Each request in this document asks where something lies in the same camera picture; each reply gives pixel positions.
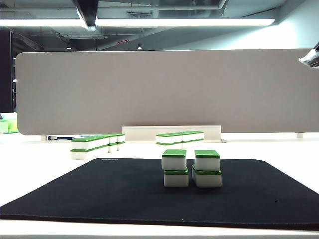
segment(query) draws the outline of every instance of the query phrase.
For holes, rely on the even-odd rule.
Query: desk mat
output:
[[[188,188],[165,188],[160,159],[98,158],[0,207],[0,219],[319,230],[316,192],[260,160],[221,170],[221,188],[191,175]]]

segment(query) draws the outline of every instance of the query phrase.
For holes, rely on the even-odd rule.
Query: white partition board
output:
[[[122,126],[222,125],[222,132],[318,132],[309,49],[37,52],[16,59],[24,134]]]

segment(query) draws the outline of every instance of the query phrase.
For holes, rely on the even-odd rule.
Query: tile stack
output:
[[[221,187],[220,156],[215,150],[195,150],[192,178],[199,188]]]
[[[165,187],[188,187],[186,150],[167,149],[161,159]]]
[[[92,159],[103,153],[120,150],[125,143],[123,133],[94,135],[71,140],[72,159]]]
[[[183,131],[156,135],[156,144],[167,149],[197,147],[201,146],[203,142],[204,132],[202,131]]]

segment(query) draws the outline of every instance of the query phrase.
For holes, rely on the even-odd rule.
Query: ceiling light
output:
[[[0,19],[0,26],[82,26],[80,19]]]
[[[96,19],[98,26],[156,27],[156,26],[268,26],[274,19],[249,18],[184,18],[184,19]]]
[[[96,25],[115,27],[157,26],[268,26],[274,19],[185,18],[185,19],[96,19]],[[83,26],[80,19],[0,19],[0,26]]]

